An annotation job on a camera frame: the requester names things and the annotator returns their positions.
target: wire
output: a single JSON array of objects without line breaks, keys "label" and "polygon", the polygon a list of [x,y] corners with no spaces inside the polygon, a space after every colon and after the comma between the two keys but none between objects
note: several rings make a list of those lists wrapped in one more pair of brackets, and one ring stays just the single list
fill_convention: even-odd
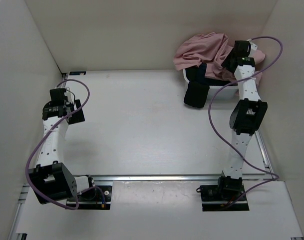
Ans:
[{"label": "wire", "polygon": [[270,67],[271,67],[271,66],[280,58],[280,56],[282,55],[282,52],[283,52],[283,44],[282,44],[282,42],[281,42],[278,38],[273,37],[273,36],[259,36],[259,37],[252,38],[251,40],[256,40],[256,39],[273,39],[273,40],[277,41],[277,42],[279,43],[279,45],[280,45],[280,52],[278,53],[277,57],[276,57],[270,64],[267,65],[267,67],[265,67],[265,68],[263,68],[262,70],[256,72],[256,73],[253,74],[251,77],[247,77],[247,78],[244,78],[244,79],[241,79],[241,80],[237,80],[237,81],[230,82],[230,83],[228,83],[228,84],[222,86],[220,89],[218,89],[218,90],[214,93],[214,95],[213,95],[213,97],[212,97],[212,99],[211,99],[211,101],[210,101],[210,104],[209,104],[209,106],[208,106],[208,118],[209,118],[209,121],[210,121],[210,125],[211,125],[212,129],[214,130],[214,132],[216,133],[216,135],[217,135],[223,142],[225,142],[228,146],[230,146],[230,147],[231,147],[231,148],[232,148],[232,149],[233,149],[233,150],[234,150],[234,151],[243,159],[243,161],[244,161],[247,165],[249,165],[249,166],[251,166],[252,168],[254,168],[254,169],[258,170],[258,171],[261,171],[261,172],[263,172],[263,173],[270,174],[271,176],[273,176],[273,177],[275,177],[275,178],[269,179],[269,180],[266,180],[266,181],[263,181],[263,182],[261,182],[261,183],[255,185],[255,186],[249,188],[247,191],[245,191],[243,194],[241,194],[238,198],[236,198],[231,204],[227,205],[226,207],[222,208],[221,210],[225,210],[225,209],[231,207],[231,206],[234,205],[239,199],[241,199],[245,194],[247,194],[249,191],[253,190],[254,188],[257,188],[258,186],[261,186],[261,185],[263,185],[263,184],[266,184],[266,183],[269,183],[269,182],[272,182],[272,181],[276,181],[276,180],[278,180],[278,179],[280,178],[276,173],[269,172],[269,171],[266,171],[266,170],[264,170],[264,169],[260,169],[260,168],[258,168],[258,167],[256,167],[256,166],[252,165],[250,162],[248,162],[248,161],[245,159],[245,157],[244,157],[244,156],[243,156],[243,155],[242,155],[242,154],[241,154],[241,153],[240,153],[240,152],[239,152],[239,151],[238,151],[230,142],[228,142],[228,141],[227,141],[227,140],[226,140],[226,139],[217,131],[216,127],[214,126],[214,123],[213,123],[213,120],[212,120],[212,116],[211,116],[211,109],[212,109],[213,101],[214,101],[215,97],[217,96],[217,94],[218,94],[221,90],[223,90],[224,88],[227,88],[227,87],[230,86],[230,85],[233,85],[233,84],[236,84],[236,83],[240,83],[240,82],[249,80],[249,79],[251,79],[251,78],[257,76],[258,74],[260,74],[260,73],[266,71],[266,70],[269,69],[269,68],[270,68]]},{"label": "wire", "polygon": [[[53,124],[53,126],[50,128],[50,130],[44,135],[44,137],[41,139],[41,141],[36,145],[35,149],[32,151],[32,153],[30,154],[30,156],[28,157],[27,159],[27,162],[26,162],[26,165],[25,165],[25,177],[26,177],[26,180],[27,180],[27,183],[31,186],[31,188],[34,190],[34,192],[36,194],[38,194],[41,198],[43,198],[44,200],[48,201],[49,203],[52,203],[54,205],[57,205],[59,207],[62,207],[64,209],[68,209],[68,210],[77,210],[78,209],[78,206],[79,206],[79,202],[78,202],[78,198],[75,197],[75,202],[76,202],[76,206],[75,207],[71,207],[71,206],[67,206],[67,205],[64,205],[64,204],[61,204],[51,198],[49,198],[48,196],[46,196],[45,194],[43,194],[39,189],[37,189],[37,187],[32,183],[31,179],[30,179],[30,176],[28,174],[28,168],[29,168],[29,165],[34,157],[34,155],[36,154],[37,150],[42,146],[42,144],[45,142],[45,140],[48,138],[48,136],[51,134],[51,132],[62,122],[64,121],[65,119],[69,118],[71,115],[73,115],[74,113],[80,111],[84,106],[85,104],[88,102],[89,98],[90,98],[90,89],[88,88],[88,86],[79,81],[79,80],[76,80],[76,79],[67,79],[67,80],[63,80],[62,82],[60,82],[56,87],[59,87],[60,85],[62,85],[63,83],[65,82],[77,82],[79,84],[82,84],[86,90],[87,90],[87,97],[84,101],[84,103],[78,107],[77,109],[75,109],[74,111],[68,113],[67,115],[65,115],[64,117],[62,117],[59,121],[57,121],[55,124]],[[97,189],[101,192],[102,194],[102,204],[106,203],[105,202],[105,197],[104,197],[104,193],[102,191],[101,188],[99,188],[98,186],[92,186],[84,191],[82,191],[83,193],[90,190],[90,189]]]},{"label": "wire", "polygon": [[73,106],[75,105],[75,99],[76,99],[76,96],[75,96],[75,94],[73,93],[73,92],[71,92],[70,90],[68,90],[68,89],[66,89],[68,92],[70,92],[70,93],[72,93],[73,94],[73,96],[74,96],[74,100],[73,100]]}]

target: laundry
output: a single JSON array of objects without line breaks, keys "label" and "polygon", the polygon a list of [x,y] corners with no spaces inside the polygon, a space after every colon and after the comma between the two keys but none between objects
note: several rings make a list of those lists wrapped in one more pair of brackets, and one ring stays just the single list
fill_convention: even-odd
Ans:
[{"label": "laundry", "polygon": [[[207,65],[206,78],[232,82],[236,80],[234,74],[221,66],[232,49],[224,33],[198,34],[181,44],[173,62],[178,71],[204,63]],[[255,64],[259,64],[265,59],[265,54],[256,50],[253,58]],[[261,77],[261,73],[256,76],[257,85]]]}]

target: plastic container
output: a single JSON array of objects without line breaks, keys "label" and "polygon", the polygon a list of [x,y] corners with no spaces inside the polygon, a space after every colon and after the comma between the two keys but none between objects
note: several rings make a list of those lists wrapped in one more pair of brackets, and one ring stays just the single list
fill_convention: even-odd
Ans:
[{"label": "plastic container", "polygon": [[[185,69],[183,69],[183,75],[184,75],[184,79],[185,79],[185,89],[187,90],[188,88],[188,83],[190,82],[187,77],[186,77],[186,71]],[[222,86],[210,86],[210,89],[208,91],[207,94],[207,100],[212,99],[212,97],[214,96],[215,92],[220,89]],[[223,90],[221,90],[217,96],[215,97],[215,99],[218,100],[229,100],[232,99],[235,96],[235,93],[238,90],[238,86],[228,86],[226,88],[224,88]]]}]

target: pink cloth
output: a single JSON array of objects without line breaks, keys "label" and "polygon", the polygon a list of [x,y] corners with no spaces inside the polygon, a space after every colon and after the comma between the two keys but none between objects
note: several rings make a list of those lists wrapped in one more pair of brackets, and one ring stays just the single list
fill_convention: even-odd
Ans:
[{"label": "pink cloth", "polygon": [[[177,70],[205,63],[205,77],[232,82],[236,80],[234,74],[221,67],[232,49],[233,47],[228,45],[228,37],[223,33],[198,34],[177,49],[173,62]],[[264,60],[265,54],[256,50],[253,58],[255,63],[259,64]],[[261,77],[262,74],[256,76],[256,84]]]}]

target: white wall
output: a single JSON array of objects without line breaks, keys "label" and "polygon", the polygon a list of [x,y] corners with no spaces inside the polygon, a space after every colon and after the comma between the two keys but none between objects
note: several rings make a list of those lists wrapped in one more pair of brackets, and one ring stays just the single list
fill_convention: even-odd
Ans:
[{"label": "white wall", "polygon": [[25,0],[63,72],[173,69],[178,46],[211,31],[259,35],[277,0]]},{"label": "white wall", "polygon": [[[281,39],[284,53],[260,84],[260,95],[269,104],[261,129],[304,233],[304,0],[279,0],[262,35]],[[259,46],[268,60],[277,54],[271,40]]]},{"label": "white wall", "polygon": [[61,79],[24,0],[0,0],[0,240],[11,226],[49,88]]}]

